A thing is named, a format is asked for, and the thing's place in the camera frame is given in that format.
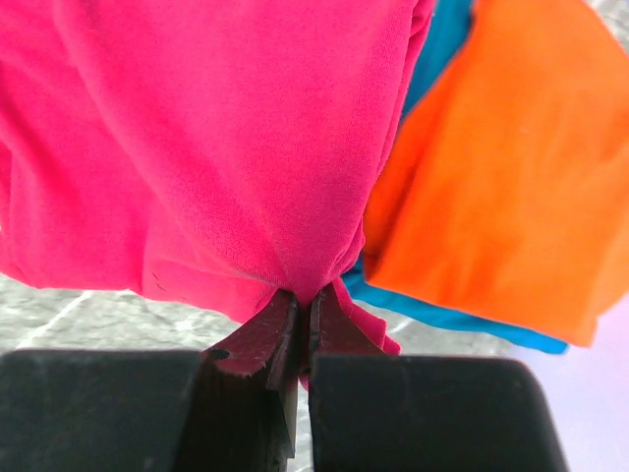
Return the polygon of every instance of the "orange cloth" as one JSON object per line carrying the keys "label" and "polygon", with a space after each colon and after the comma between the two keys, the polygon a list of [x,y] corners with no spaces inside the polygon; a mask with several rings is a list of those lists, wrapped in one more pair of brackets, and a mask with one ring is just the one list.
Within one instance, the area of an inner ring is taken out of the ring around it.
{"label": "orange cloth", "polygon": [[589,345],[629,288],[629,58],[582,0],[479,0],[365,217],[372,285]]}

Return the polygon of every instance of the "gray marble surface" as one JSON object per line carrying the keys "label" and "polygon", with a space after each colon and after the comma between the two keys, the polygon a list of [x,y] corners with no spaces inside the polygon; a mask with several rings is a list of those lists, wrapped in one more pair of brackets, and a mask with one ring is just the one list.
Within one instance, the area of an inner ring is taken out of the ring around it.
{"label": "gray marble surface", "polygon": [[[629,3],[590,0],[629,50]],[[509,345],[487,334],[432,328],[384,310],[389,334],[406,354],[491,356]],[[204,349],[237,327],[218,313],[157,303],[129,292],[34,290],[0,276],[0,352],[21,348]],[[298,412],[298,455],[289,470],[310,471],[311,439],[306,395]]]}

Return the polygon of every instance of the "pink cloth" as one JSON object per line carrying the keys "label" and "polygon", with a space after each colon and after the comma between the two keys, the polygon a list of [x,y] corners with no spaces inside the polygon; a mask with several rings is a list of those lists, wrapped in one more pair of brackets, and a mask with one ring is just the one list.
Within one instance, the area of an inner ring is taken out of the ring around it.
{"label": "pink cloth", "polygon": [[4,0],[0,270],[243,322],[343,294],[434,0]]}

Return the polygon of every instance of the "blue fabric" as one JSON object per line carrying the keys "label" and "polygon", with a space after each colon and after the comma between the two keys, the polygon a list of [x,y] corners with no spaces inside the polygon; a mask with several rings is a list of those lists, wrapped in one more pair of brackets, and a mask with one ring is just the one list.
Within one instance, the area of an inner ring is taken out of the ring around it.
{"label": "blue fabric", "polygon": [[374,307],[385,308],[406,315],[426,325],[457,331],[488,332],[513,344],[538,349],[548,354],[563,354],[568,347],[563,341],[544,336],[530,329],[491,322],[456,310],[437,307],[388,290],[371,287],[365,283],[362,261],[358,261],[349,272],[343,275],[343,280],[350,295],[355,300],[361,300]]}
{"label": "blue fabric", "polygon": [[424,49],[417,60],[406,94],[404,118],[445,69],[468,37],[472,27],[473,0],[439,0]]}
{"label": "blue fabric", "polygon": [[[402,111],[403,117],[434,84],[441,71],[465,42],[472,24],[471,6],[472,0],[438,2],[426,45],[418,59],[409,86]],[[563,341],[529,329],[491,322],[455,310],[436,307],[388,290],[371,287],[365,282],[362,261],[358,261],[349,272],[343,275],[343,280],[354,299],[406,315],[426,325],[459,331],[488,332],[514,344],[538,349],[548,354],[562,354],[568,347]]]}

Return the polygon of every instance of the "screw hole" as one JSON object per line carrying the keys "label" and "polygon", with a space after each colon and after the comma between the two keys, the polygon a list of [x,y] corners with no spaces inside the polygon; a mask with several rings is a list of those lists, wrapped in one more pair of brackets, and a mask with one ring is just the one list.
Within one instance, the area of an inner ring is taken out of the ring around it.
{"label": "screw hole", "polygon": [[209,357],[211,357],[214,361],[229,359],[229,355],[229,351],[226,351],[225,349],[211,349],[209,351]]}

